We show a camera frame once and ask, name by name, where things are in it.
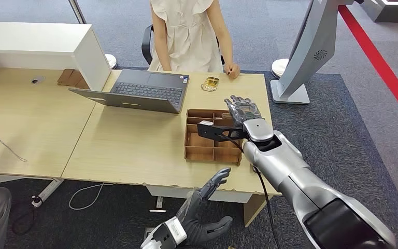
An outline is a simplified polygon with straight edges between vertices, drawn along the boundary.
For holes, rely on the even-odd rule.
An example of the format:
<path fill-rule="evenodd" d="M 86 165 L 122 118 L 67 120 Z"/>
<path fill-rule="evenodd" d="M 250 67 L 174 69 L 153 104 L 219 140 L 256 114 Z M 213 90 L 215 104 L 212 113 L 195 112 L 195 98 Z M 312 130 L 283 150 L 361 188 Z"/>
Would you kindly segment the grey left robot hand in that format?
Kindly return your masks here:
<path fill-rule="evenodd" d="M 180 244 L 181 246 L 201 246 L 217 237 L 220 237 L 230 229 L 233 218 L 225 216 L 218 222 L 202 224 L 199 221 L 198 211 L 208 202 L 216 189 L 226 183 L 231 169 L 223 168 L 216 172 L 202 188 L 194 190 L 183 203 L 176 217 L 179 219 L 187 238 Z"/>

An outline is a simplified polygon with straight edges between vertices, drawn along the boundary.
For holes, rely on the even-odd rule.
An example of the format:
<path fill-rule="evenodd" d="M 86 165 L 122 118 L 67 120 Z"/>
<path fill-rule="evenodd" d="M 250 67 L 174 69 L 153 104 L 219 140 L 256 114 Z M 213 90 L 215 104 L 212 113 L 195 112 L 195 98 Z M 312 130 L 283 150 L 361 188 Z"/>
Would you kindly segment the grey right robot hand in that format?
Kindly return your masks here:
<path fill-rule="evenodd" d="M 249 98 L 231 95 L 229 99 L 224 99 L 224 102 L 236 127 L 242 127 L 247 120 L 262 118 L 256 103 Z"/>

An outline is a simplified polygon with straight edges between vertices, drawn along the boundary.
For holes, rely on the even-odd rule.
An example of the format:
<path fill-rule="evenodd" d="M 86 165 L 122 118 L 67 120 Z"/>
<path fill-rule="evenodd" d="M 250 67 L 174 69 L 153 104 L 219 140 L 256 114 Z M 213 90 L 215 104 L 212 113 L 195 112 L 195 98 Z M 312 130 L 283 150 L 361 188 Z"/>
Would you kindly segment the person's left hand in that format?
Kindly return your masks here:
<path fill-rule="evenodd" d="M 232 79 L 235 79 L 240 74 L 240 67 L 238 64 L 233 62 L 226 62 L 223 68 L 224 72 Z"/>

